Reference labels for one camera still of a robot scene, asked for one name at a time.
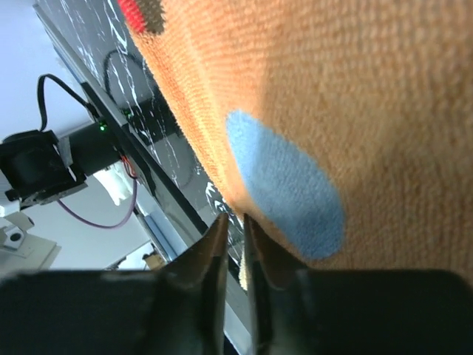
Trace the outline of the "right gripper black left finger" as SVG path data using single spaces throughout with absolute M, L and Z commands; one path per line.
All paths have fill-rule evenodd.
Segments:
M 222 354 L 228 216 L 151 271 L 1 279 L 3 354 Z

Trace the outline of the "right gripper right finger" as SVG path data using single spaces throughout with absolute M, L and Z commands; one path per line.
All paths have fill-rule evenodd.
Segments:
M 309 268 L 246 217 L 255 354 L 470 354 L 472 288 L 443 270 Z

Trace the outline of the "orange blue patterned towel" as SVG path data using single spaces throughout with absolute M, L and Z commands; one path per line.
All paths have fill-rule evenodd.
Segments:
M 472 277 L 470 1 L 120 1 L 205 172 L 317 268 Z

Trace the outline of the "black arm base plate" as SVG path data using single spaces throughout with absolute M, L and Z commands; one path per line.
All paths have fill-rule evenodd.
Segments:
M 145 183 L 145 187 L 160 205 L 171 224 L 181 228 L 193 243 L 198 241 L 208 227 L 194 207 L 149 154 L 145 146 L 130 132 L 129 125 L 119 124 L 117 119 L 121 116 L 121 112 L 116 105 L 106 103 L 99 96 L 99 92 L 95 91 L 87 82 L 83 82 L 81 86 L 99 116 L 105 120 L 109 131 L 118 142 L 118 146 L 132 162 L 139 178 Z

